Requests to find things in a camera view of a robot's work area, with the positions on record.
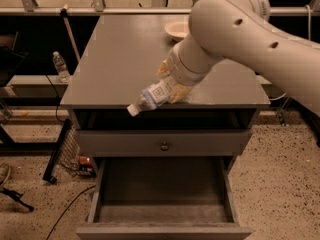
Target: bowl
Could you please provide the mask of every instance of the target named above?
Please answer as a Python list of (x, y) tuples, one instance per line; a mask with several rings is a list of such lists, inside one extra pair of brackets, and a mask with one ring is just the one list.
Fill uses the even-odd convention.
[(180, 42), (189, 34), (188, 21), (171, 21), (165, 25), (164, 29), (176, 42)]

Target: drawer knob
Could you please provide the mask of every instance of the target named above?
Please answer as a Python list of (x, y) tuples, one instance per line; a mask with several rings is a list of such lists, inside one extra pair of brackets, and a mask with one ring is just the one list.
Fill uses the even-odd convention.
[(168, 143), (167, 142), (162, 142), (162, 144), (161, 144), (161, 150), (162, 151), (168, 151), (169, 150), (169, 145), (168, 145)]

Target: closed drawer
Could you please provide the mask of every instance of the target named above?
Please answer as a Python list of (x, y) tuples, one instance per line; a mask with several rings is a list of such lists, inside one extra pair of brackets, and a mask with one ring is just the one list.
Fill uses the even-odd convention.
[(81, 239), (245, 239), (222, 157), (105, 158)]
[(108, 156), (233, 156), (247, 145), (252, 132), (244, 130), (194, 131), (77, 131), (83, 152)]

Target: floor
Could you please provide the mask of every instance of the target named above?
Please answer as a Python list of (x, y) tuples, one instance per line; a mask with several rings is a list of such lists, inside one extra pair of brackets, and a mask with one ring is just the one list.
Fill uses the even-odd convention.
[[(0, 7), (7, 4), (5, 1), (9, 0), (0, 0)], [(13, 1), (12, 6), (18, 6), (18, 1)], [(136, 6), (136, 0), (130, 4)], [(287, 112), (285, 118), (287, 126), (281, 126), (273, 111), (260, 114), (249, 144), (229, 175), (240, 225), (253, 230), (248, 240), (318, 240), (320, 237), (320, 150), (297, 111)], [(6, 129), (12, 135), (24, 133), (18, 139), (21, 141), (26, 136), (54, 140), (61, 129), (57, 122), (28, 126), (31, 129), (10, 127)], [(7, 163), (12, 168), (5, 187), (23, 193), (22, 200), (35, 207), (33, 212), (28, 212), (0, 195), (0, 239), (79, 239), (76, 228), (88, 215), (95, 179), (72, 176), (57, 165), (53, 174), (57, 184), (44, 182), (42, 176), (49, 155), (45, 152), (0, 154), (0, 165)], [(91, 189), (68, 208), (88, 188)]]

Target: white bottle cap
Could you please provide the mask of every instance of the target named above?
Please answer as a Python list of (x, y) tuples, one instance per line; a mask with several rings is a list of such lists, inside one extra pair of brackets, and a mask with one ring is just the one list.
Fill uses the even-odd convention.
[(134, 104), (131, 104), (130, 106), (128, 106), (127, 110), (131, 116), (136, 116), (140, 112)]

